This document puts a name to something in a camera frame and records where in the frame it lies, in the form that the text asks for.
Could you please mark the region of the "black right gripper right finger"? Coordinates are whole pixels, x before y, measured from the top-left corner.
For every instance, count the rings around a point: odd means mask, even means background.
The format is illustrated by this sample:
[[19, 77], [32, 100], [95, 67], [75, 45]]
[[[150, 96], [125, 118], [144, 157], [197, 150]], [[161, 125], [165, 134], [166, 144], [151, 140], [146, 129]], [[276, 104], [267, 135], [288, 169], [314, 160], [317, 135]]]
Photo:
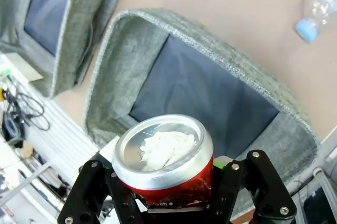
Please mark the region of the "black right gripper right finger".
[[255, 206], [250, 223], [291, 223], [297, 208], [271, 160], [262, 150], [231, 161], [221, 172], [212, 195], [206, 223], [230, 223], [240, 190], [246, 189]]

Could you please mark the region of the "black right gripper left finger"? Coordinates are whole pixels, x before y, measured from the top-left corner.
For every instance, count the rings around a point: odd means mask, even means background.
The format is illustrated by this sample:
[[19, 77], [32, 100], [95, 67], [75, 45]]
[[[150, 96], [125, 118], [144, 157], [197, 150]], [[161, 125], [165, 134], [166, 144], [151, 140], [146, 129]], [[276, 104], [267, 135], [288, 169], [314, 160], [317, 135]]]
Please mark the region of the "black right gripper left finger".
[[112, 198], [118, 223], [146, 223], [133, 193], [100, 153], [92, 156], [79, 171], [58, 223], [100, 223], [98, 215], [108, 196]]

